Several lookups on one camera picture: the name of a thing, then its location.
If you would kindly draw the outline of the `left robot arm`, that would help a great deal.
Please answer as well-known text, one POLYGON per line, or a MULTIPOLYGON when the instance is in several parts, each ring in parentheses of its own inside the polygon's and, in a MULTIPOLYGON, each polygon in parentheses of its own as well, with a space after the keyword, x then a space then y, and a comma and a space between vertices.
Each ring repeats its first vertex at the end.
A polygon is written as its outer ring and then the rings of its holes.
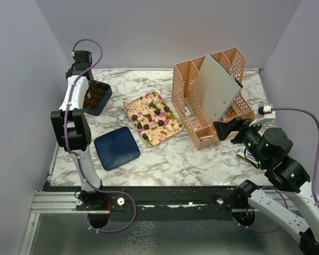
POLYGON ((93 80, 91 67, 80 71, 73 66, 66 74, 67 90, 59 109, 51 112, 51 123, 57 143, 73 160, 81 181, 78 200, 86 209, 102 209, 107 197, 99 192, 102 181, 90 153, 91 130, 83 112, 85 95, 93 80))

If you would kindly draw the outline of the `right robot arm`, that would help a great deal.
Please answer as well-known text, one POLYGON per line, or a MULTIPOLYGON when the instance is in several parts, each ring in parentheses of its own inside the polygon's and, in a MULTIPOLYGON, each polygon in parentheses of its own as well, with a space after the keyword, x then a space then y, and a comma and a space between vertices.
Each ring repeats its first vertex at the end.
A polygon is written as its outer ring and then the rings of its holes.
POLYGON ((306 170, 288 155, 293 143, 286 133, 272 127, 259 134, 260 126, 241 117, 213 125, 220 140, 237 132, 231 143, 245 146, 268 181, 295 205, 299 214, 270 198, 249 180, 235 188, 234 203, 240 208, 249 205, 265 214, 292 236, 303 254, 319 254, 319 201, 312 193, 312 182, 306 170))

